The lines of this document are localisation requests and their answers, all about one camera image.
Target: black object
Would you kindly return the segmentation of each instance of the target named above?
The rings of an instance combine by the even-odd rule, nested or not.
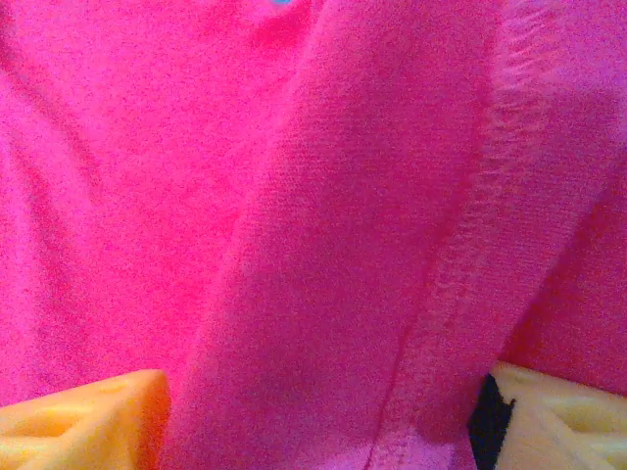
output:
[[[496,468],[514,404],[515,399],[505,403],[497,381],[488,375],[467,425],[477,470]]]

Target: pink t-shirt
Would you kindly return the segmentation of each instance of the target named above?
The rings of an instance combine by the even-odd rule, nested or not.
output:
[[[163,368],[168,470],[435,469],[499,358],[627,395],[621,2],[3,3],[0,405]]]

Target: fabric texture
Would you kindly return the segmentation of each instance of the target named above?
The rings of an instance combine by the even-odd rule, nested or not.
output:
[[[165,470],[473,468],[627,395],[620,2],[5,0],[0,405],[169,376]]]

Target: orange plastic piece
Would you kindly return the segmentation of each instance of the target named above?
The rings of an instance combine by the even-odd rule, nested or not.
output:
[[[0,409],[0,470],[154,470],[166,376],[141,370]]]
[[[500,364],[507,402],[516,399],[498,470],[627,470],[627,399]]]

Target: cream plastic piece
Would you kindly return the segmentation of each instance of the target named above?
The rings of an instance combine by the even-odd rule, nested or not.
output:
[[[141,370],[0,409],[0,470],[153,470],[166,377]]]
[[[493,371],[516,399],[498,470],[627,470],[627,399],[508,364]]]

